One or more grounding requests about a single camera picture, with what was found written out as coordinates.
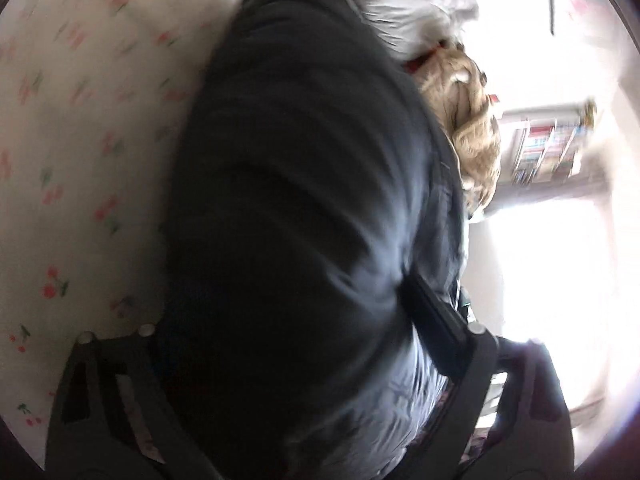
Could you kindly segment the tan fleece garment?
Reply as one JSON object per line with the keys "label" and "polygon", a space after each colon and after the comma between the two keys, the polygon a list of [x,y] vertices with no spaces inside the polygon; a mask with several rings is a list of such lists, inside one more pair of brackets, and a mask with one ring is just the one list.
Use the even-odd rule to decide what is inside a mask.
{"label": "tan fleece garment", "polygon": [[468,216],[479,217],[500,177],[500,136],[487,77],[463,44],[445,42],[413,79],[456,153]]}

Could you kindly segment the cherry print white duvet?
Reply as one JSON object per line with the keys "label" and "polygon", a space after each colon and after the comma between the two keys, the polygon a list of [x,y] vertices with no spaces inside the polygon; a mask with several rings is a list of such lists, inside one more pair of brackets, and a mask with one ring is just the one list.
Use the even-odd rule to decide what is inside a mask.
{"label": "cherry print white duvet", "polygon": [[163,201],[239,0],[10,0],[1,13],[1,416],[37,463],[77,336],[163,309]]}

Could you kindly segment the white bookshelf with books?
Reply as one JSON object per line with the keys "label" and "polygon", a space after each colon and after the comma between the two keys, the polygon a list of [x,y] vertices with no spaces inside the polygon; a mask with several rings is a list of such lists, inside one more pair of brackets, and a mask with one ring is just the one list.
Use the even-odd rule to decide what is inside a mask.
{"label": "white bookshelf with books", "polygon": [[593,100],[510,110],[499,120],[502,185],[563,182],[577,174],[593,133]]}

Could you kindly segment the black quilted puffer jacket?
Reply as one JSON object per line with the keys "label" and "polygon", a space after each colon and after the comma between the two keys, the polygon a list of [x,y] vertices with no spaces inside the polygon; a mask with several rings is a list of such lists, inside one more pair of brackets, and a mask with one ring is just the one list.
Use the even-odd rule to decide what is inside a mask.
{"label": "black quilted puffer jacket", "polygon": [[399,289],[456,298],[454,152],[347,0],[243,0],[171,185],[160,388],[227,479],[382,477],[442,382]]}

